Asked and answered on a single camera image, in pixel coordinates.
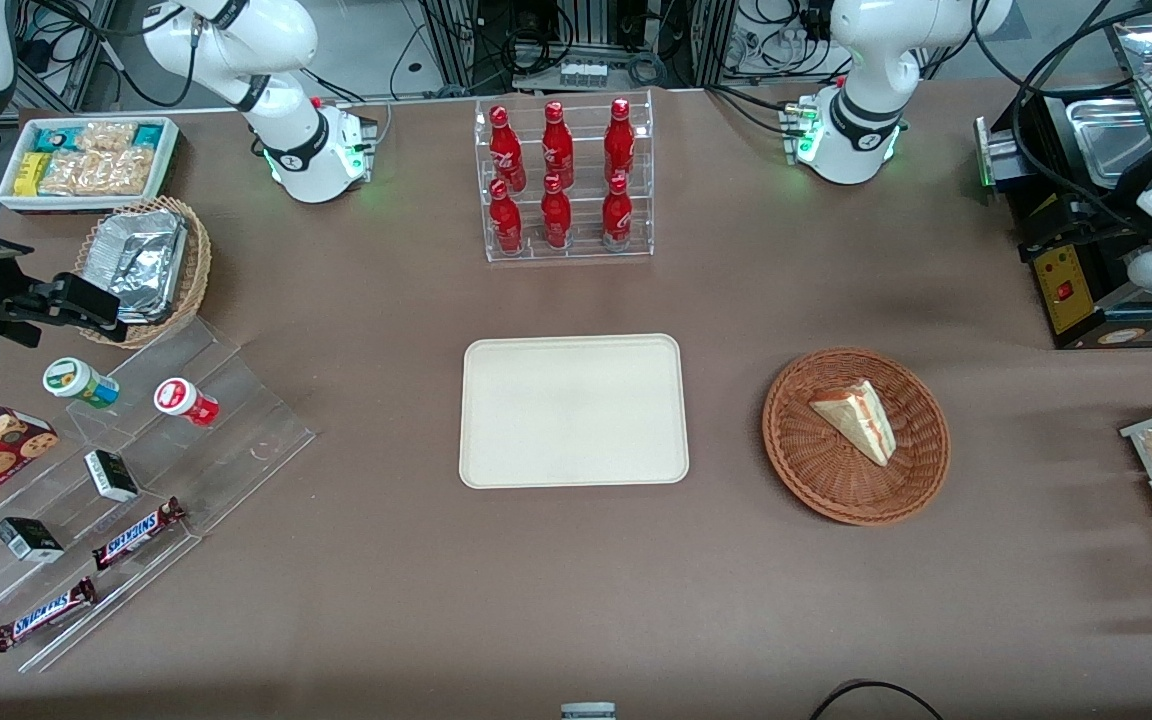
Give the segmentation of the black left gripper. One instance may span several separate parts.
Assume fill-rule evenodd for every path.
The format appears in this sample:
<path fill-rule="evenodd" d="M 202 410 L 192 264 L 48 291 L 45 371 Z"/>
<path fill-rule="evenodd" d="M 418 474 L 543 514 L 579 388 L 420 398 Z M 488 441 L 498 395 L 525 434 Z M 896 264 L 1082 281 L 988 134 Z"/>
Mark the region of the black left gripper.
<path fill-rule="evenodd" d="M 1152 220 L 1139 209 L 1139 190 L 1102 195 L 1098 202 L 1052 195 L 1020 220 L 1021 263 L 1032 264 L 1064 247 L 1092 247 L 1112 256 L 1152 243 Z"/>

